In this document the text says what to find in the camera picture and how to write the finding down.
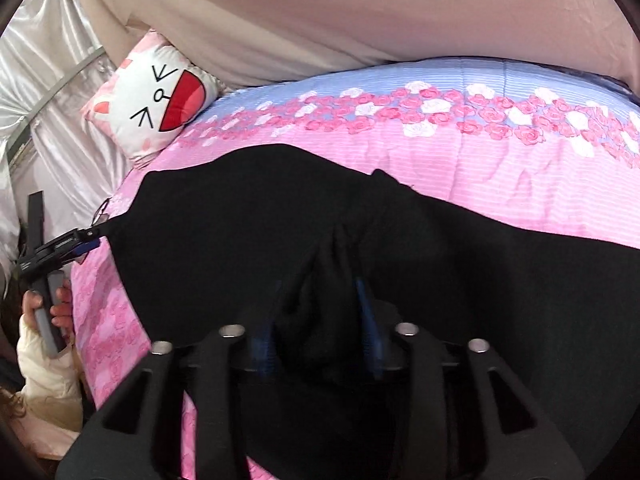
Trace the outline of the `person's left hand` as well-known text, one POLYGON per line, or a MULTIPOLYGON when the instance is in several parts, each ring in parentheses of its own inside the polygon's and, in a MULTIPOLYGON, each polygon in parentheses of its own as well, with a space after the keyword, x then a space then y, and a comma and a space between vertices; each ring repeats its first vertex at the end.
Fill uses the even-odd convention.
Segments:
MULTIPOLYGON (((59 328, 67 341, 75 337, 73 320, 73 294, 70 280, 66 278, 61 287, 55 291, 54 303, 50 307, 51 323, 59 328)), ((28 290, 22 301, 22 315, 25 324, 38 332, 35 313, 43 309, 42 297, 38 292, 28 290)))

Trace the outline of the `cream sleeve forearm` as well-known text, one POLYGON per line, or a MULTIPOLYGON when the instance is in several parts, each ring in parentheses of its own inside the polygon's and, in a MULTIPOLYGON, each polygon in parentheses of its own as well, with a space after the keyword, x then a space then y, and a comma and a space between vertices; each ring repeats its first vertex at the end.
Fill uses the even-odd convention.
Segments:
POLYGON ((25 379, 21 396, 26 408, 39 419, 79 432, 84 420, 77 352, 69 344, 57 356, 49 356, 43 336, 20 319, 17 363, 25 379))

